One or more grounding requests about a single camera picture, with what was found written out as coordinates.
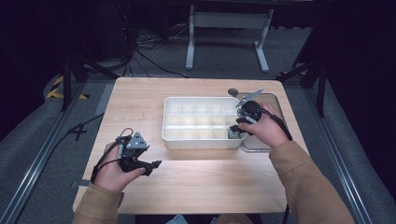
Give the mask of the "person's left hand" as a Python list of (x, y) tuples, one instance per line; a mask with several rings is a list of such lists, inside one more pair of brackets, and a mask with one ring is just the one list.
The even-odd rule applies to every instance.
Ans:
[(129, 173), (124, 173), (116, 162), (118, 146), (108, 151), (111, 146), (111, 143), (106, 145), (106, 156), (101, 162), (100, 169), (93, 184), (102, 189), (122, 192), (132, 181), (142, 175), (144, 168), (137, 168)]

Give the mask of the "grey metal stand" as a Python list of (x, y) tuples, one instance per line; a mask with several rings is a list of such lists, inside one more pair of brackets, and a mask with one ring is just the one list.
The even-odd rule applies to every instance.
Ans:
[(264, 73), (269, 72), (269, 65), (263, 50), (265, 38), (270, 29), (270, 24), (274, 11), (269, 9), (264, 14), (248, 13), (225, 13), (225, 12), (200, 12), (195, 10), (195, 6), (190, 6), (189, 17), (189, 45), (187, 48), (187, 58), (185, 67), (187, 70), (193, 68), (195, 40), (194, 30), (196, 28), (232, 28), (261, 30), (261, 37), (253, 43), (256, 55)]

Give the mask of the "person's lap clothing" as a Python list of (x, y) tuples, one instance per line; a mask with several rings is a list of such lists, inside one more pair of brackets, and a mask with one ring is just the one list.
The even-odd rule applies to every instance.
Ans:
[[(182, 215), (176, 215), (165, 224), (198, 224), (188, 221)], [(254, 224), (253, 221), (243, 214), (223, 214), (217, 217), (212, 217), (208, 223), (205, 224)]]

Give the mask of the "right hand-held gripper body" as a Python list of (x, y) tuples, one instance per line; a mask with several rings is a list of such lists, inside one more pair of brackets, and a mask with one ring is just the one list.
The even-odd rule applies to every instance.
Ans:
[(238, 118), (246, 118), (250, 124), (257, 123), (261, 116), (261, 106), (254, 101), (254, 98), (262, 93), (262, 89), (258, 89), (253, 93), (246, 93), (239, 100), (239, 103), (235, 106), (237, 108)]

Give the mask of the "person's right hand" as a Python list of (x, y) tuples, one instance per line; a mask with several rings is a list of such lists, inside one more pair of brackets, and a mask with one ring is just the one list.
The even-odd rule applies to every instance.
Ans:
[(289, 141), (289, 138), (280, 126), (267, 114), (262, 114), (254, 124), (240, 123), (239, 128), (255, 135), (270, 148), (275, 148)]

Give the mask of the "white compartment storage box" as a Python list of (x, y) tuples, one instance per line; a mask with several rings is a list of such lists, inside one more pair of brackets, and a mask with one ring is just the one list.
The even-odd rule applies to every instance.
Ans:
[(168, 149), (239, 148), (229, 139), (239, 101), (233, 97), (168, 97), (164, 100), (162, 137)]

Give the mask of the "clear plastic box lid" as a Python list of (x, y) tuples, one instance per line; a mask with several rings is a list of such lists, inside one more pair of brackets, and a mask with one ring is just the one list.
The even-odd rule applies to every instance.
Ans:
[[(246, 94), (246, 92), (239, 94), (237, 98), (240, 100), (244, 94)], [(262, 107), (261, 107), (261, 112), (262, 114), (269, 115), (280, 126), (280, 128), (289, 138), (289, 140), (291, 140), (292, 137), (287, 127), (277, 97), (272, 93), (261, 93), (259, 96), (254, 98), (254, 101), (257, 102), (259, 105), (261, 105), (261, 103), (267, 103), (268, 105), (271, 105), (274, 108), (274, 110), (278, 113), (278, 116), (272, 112), (269, 112), (266, 109), (263, 109)], [(246, 139), (243, 141), (241, 148), (248, 153), (265, 153), (271, 150), (271, 148), (268, 145), (264, 144), (255, 135), (252, 135), (251, 133), (246, 133)]]

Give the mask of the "aluminium floor rail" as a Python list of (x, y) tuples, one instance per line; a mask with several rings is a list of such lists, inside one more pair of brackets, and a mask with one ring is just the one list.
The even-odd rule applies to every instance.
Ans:
[(317, 110), (316, 98), (314, 96), (314, 93), (310, 90), (304, 90), (304, 96), (307, 99), (307, 102), (314, 113), (315, 120), (317, 121), (322, 134), (324, 135), (326, 144), (330, 150), (332, 164), (341, 181), (344, 192), (346, 193), (346, 196), (349, 200), (358, 224), (373, 224), (373, 221), (366, 209), (366, 206), (361, 199), (361, 195), (356, 187), (355, 181), (352, 178), (349, 170), (347, 169), (347, 165), (343, 160), (343, 157), (337, 145), (335, 144), (328, 124), (325, 118), (323, 118)]
[(59, 111), (56, 119), (51, 123), (48, 134), (38, 148), (35, 157), (31, 159), (29, 167), (22, 177), (21, 183), (12, 195), (5, 211), (0, 216), (0, 224), (16, 224), (18, 222), (24, 207), (29, 202), (35, 190), (38, 179), (43, 173), (50, 156), (57, 147), (55, 140), (58, 138), (67, 116), (71, 113), (74, 104), (79, 99), (84, 88), (85, 83), (77, 83), (76, 87), (71, 91), (71, 96), (69, 98), (64, 98), (64, 101), (67, 103), (65, 110)]

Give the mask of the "grey-green sock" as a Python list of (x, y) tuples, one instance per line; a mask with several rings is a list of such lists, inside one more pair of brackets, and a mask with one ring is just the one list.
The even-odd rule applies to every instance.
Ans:
[(229, 139), (243, 139), (246, 135), (245, 132), (240, 131), (239, 129), (236, 130), (228, 129), (227, 132)]

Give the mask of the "black tripod stand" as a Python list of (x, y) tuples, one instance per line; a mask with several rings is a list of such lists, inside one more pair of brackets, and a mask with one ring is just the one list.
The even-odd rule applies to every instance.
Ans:
[(315, 61), (300, 65), (289, 72), (281, 72), (276, 76), (276, 80), (284, 82), (297, 75), (304, 74), (304, 77), (300, 80), (299, 85), (303, 89), (311, 89), (315, 83), (317, 86), (317, 98), (316, 98), (316, 109), (318, 114), (324, 117), (324, 95), (326, 88), (326, 77), (327, 71), (325, 63), (321, 61)]
[(62, 75), (64, 77), (64, 99), (63, 107), (61, 109), (64, 112), (67, 107), (72, 103), (72, 77), (75, 77), (77, 82), (86, 82), (88, 80), (88, 73), (84, 65), (87, 64), (99, 73), (104, 74), (106, 77), (111, 79), (117, 79), (118, 76), (110, 70), (104, 68), (99, 63), (83, 56), (79, 53), (70, 53), (64, 59)]

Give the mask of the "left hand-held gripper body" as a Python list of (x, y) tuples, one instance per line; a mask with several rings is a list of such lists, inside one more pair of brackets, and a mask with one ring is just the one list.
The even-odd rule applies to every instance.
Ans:
[(150, 168), (149, 163), (138, 159), (148, 149), (149, 144), (144, 140), (140, 132), (123, 136), (118, 152), (121, 170), (124, 173), (129, 173), (137, 168)]

